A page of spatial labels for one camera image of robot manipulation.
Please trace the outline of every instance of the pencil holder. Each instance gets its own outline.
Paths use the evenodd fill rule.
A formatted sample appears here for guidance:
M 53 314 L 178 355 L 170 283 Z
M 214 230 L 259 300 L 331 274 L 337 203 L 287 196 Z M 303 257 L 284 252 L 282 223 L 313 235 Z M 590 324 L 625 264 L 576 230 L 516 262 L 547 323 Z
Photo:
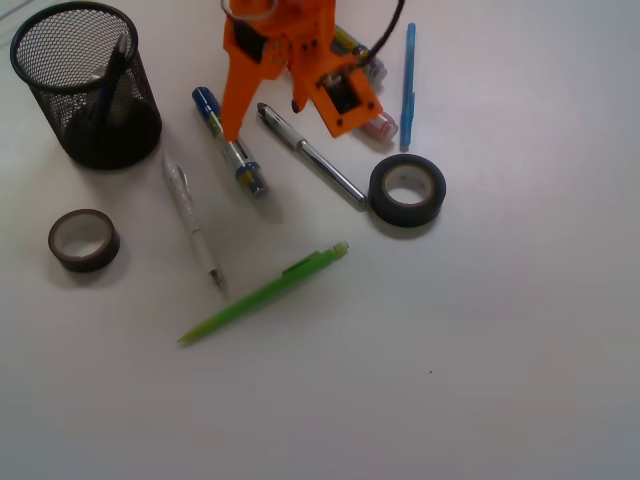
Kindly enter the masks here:
M 125 42 L 114 73 L 114 48 Z M 76 162 L 97 170 L 124 168 L 157 145 L 162 122 L 138 53 L 138 32 L 119 10 L 94 2 L 46 8 L 18 29 L 10 56 Z

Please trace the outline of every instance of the pen clip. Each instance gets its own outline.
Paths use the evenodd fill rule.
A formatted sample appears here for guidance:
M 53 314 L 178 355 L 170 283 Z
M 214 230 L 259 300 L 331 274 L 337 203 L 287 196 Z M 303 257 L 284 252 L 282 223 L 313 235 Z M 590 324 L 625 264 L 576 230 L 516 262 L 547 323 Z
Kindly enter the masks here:
M 176 165 L 176 170 L 178 170 L 178 175 L 180 176 L 180 181 L 182 181 L 182 184 L 184 185 L 184 189 L 186 190 L 187 195 L 189 196 L 189 200 L 192 200 L 191 192 L 189 192 L 189 182 L 187 181 L 187 175 L 184 173 L 184 170 L 182 169 L 182 166 L 179 163 L 176 163 L 175 165 Z
M 285 271 L 282 272 L 282 276 L 284 277 L 285 275 L 287 275 L 288 273 L 291 273 L 293 270 L 295 270 L 296 268 L 298 268 L 299 266 L 301 266 L 304 263 L 307 263 L 309 260 L 311 260 L 312 258 L 315 258 L 317 255 L 320 255 L 320 252 L 313 252 L 311 255 L 309 255 L 308 257 L 304 257 L 302 260 L 300 260 L 299 262 L 291 265 L 289 268 L 287 268 Z

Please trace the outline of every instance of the white pen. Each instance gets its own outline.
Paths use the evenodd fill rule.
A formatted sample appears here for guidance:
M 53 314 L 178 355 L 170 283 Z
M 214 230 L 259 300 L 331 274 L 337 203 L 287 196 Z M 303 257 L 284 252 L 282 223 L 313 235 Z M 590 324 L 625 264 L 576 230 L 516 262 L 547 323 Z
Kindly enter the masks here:
M 187 176 L 184 174 L 182 167 L 175 162 L 169 160 L 167 155 L 162 159 L 162 174 L 167 183 L 167 187 L 176 203 L 180 218 L 187 231 L 193 251 L 202 266 L 204 272 L 211 277 L 213 284 L 220 291 L 224 292 L 224 281 L 220 274 L 220 269 L 216 265 L 213 254 L 209 249 L 209 244 L 204 232 L 198 225 L 195 211 L 193 208 L 193 200 L 189 194 L 189 185 Z

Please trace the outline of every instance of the tape roll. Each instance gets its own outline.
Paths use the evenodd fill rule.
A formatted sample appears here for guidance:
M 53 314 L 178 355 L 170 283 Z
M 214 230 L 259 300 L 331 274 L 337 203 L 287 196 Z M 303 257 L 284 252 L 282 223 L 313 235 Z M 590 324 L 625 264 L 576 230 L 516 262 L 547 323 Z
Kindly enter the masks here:
M 97 210 L 75 210 L 49 231 L 49 248 L 72 272 L 95 272 L 118 254 L 120 237 L 111 219 Z
M 415 203 L 395 199 L 391 191 L 408 186 L 421 195 Z M 418 155 L 399 154 L 385 158 L 371 173 L 369 204 L 385 222 L 397 227 L 425 225 L 440 213 L 447 183 L 438 167 Z

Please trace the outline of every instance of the pencil clip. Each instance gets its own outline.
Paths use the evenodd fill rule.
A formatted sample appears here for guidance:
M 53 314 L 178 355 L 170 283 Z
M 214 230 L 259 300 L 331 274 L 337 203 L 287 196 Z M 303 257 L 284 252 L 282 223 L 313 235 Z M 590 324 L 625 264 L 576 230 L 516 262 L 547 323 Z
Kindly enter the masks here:
M 295 270 L 296 268 L 298 268 L 302 264 L 307 263 L 309 260 L 311 260 L 316 255 L 320 255 L 320 252 L 319 251 L 318 252 L 313 252 L 308 257 L 304 257 L 299 262 L 294 263 L 293 265 L 291 265 L 289 268 L 287 268 L 285 271 L 282 272 L 282 276 L 286 275 L 287 273 L 291 273 L 292 270 Z

